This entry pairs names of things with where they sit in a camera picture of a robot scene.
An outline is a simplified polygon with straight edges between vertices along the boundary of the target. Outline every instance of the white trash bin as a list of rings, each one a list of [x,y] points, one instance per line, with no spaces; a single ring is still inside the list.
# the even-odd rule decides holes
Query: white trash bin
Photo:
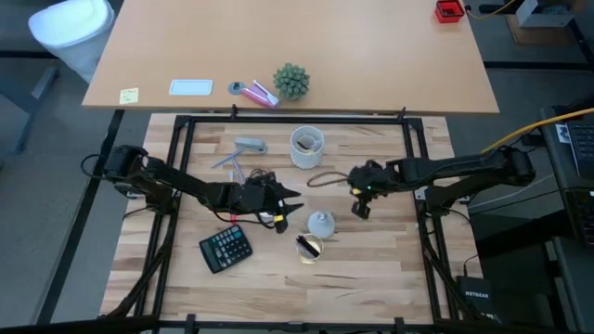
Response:
[[[115,21],[107,0],[68,0],[29,19],[33,37],[88,83]]]

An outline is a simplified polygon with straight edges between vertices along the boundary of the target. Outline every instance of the black device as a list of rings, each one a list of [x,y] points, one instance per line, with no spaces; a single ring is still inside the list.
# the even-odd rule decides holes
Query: black device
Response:
[[[468,177],[450,186],[433,186],[441,178]],[[424,158],[405,158],[386,162],[376,161],[357,166],[348,175],[351,194],[356,197],[351,212],[368,219],[367,204],[378,196],[394,192],[413,191],[423,186],[424,211],[430,215],[449,214],[457,199],[476,194],[497,185],[527,186],[536,176],[528,154],[516,148],[498,148],[486,154],[475,154],[432,161]]]
[[[470,302],[482,315],[497,319],[495,307],[493,306],[493,295],[491,283],[483,278],[457,276],[456,281],[464,298]]]
[[[110,153],[103,177],[125,196],[129,192],[144,194],[147,207],[155,212],[171,213],[174,210],[174,193],[181,191],[197,198],[201,205],[215,214],[254,214],[257,221],[251,223],[283,233],[289,225],[287,215],[303,206],[302,203],[287,204],[284,199],[301,194],[285,188],[274,173],[260,172],[248,177],[243,185],[237,182],[203,182],[150,157],[143,148],[122,145]],[[260,216],[262,212],[274,216],[274,223],[264,222]]]
[[[567,130],[572,143],[577,174],[594,179],[594,122],[569,121]]]
[[[574,221],[572,227],[578,241],[594,249],[594,189],[565,190],[567,211]]]
[[[239,225],[233,225],[200,242],[200,250],[213,274],[252,255],[252,246]]]

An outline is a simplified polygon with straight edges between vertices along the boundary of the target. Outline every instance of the yellow cable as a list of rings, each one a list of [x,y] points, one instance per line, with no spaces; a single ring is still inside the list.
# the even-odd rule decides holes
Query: yellow cable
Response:
[[[510,6],[511,4],[513,4],[514,2],[516,2],[516,0],[511,0],[511,1],[509,1],[507,4],[505,4],[505,5],[504,5],[502,8],[500,8],[500,9],[498,9],[498,10],[494,11],[493,13],[490,13],[490,14],[487,14],[487,15],[483,15],[483,16],[481,16],[481,17],[479,17],[479,16],[476,16],[476,15],[472,14],[472,12],[470,12],[470,10],[467,10],[467,11],[466,11],[466,14],[468,14],[470,17],[473,17],[473,18],[475,18],[475,19],[486,19],[486,18],[488,18],[488,17],[490,17],[490,16],[493,16],[493,15],[496,15],[496,14],[500,13],[500,12],[501,12],[503,9],[505,9],[505,8],[509,7],[509,6]]]
[[[587,114],[587,113],[590,113],[590,112],[594,112],[594,108],[583,109],[583,110],[579,110],[579,111],[576,111],[576,112],[568,113],[568,114],[565,114],[565,115],[562,115],[562,116],[557,116],[557,117],[549,118],[547,120],[543,120],[543,121],[540,121],[540,122],[535,122],[535,123],[532,123],[530,125],[526,125],[522,129],[516,130],[516,131],[512,132],[511,134],[506,135],[503,138],[499,139],[495,143],[489,145],[487,148],[483,149],[481,151],[481,153],[482,154],[485,154],[486,152],[490,151],[493,148],[498,148],[501,144],[507,142],[508,140],[512,139],[513,137],[515,137],[517,135],[525,134],[525,133],[527,133],[529,131],[532,131],[532,129],[535,129],[535,128],[539,127],[539,126],[547,125],[547,124],[550,124],[552,122],[562,121],[562,120],[565,120],[565,119],[568,119],[568,118],[572,118],[572,117],[575,117],[575,116],[584,115],[584,114]]]

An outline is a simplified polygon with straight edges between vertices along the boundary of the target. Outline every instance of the yellow sticky note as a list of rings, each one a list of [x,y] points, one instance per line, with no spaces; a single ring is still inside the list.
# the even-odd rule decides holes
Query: yellow sticky note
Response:
[[[120,91],[120,104],[138,102],[138,88],[128,88]]]

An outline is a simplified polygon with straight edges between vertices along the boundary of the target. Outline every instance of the red object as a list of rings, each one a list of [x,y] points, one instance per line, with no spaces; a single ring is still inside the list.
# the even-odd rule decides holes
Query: red object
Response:
[[[442,0],[437,2],[435,15],[440,23],[458,22],[464,16],[464,8],[458,0]]]

